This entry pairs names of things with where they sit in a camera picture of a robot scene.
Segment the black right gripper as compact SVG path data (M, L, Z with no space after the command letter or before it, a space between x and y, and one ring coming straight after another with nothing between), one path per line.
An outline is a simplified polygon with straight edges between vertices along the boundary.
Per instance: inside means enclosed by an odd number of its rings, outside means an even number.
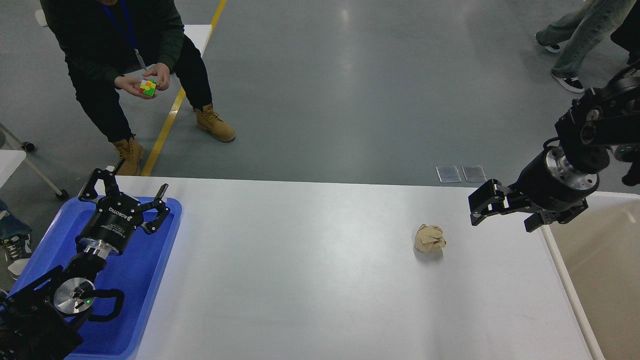
M548 146L510 186L490 178L468 196L470 223L478 226L494 215L531 212L524 220L528 233L552 223L566 224L588 208L586 198L600 185L598 174L583 173L570 164L560 146Z

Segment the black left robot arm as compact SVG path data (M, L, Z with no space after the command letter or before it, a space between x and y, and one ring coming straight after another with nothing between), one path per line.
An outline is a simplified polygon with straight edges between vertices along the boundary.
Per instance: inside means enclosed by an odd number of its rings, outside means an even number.
M83 342L87 322L116 319L126 301L118 288L99 288L110 256L124 254L137 230L152 235L170 214L164 183L149 202L119 189L115 174L95 169L78 195L94 204L74 238L75 255L1 301L3 360L63 360Z

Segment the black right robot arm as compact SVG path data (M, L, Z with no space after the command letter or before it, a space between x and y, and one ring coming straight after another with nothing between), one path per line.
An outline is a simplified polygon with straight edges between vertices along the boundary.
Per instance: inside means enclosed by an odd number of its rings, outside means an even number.
M555 123L556 136L528 163L509 186L490 178L468 196L470 223L478 226L494 215L528 214L531 233L553 223L567 224L588 209L587 197L601 183L599 174L611 158L629 163L621 179L638 186L640 80L620 70L603 88L589 88L574 99Z

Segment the person's right hand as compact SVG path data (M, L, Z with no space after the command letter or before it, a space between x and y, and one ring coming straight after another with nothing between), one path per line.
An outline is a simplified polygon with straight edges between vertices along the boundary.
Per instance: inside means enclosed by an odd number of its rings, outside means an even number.
M142 79L140 78L133 76L118 76L114 79L113 84L117 89L123 90L142 100L152 100L157 97L157 95L150 96L140 92L140 85L142 84Z

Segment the person's left hand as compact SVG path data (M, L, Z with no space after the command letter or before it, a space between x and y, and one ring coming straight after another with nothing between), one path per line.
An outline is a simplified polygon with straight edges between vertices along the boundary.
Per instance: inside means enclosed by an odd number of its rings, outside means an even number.
M170 68L167 64L156 63L149 67L142 75L146 78L155 76L157 78L157 90L166 91L170 86Z

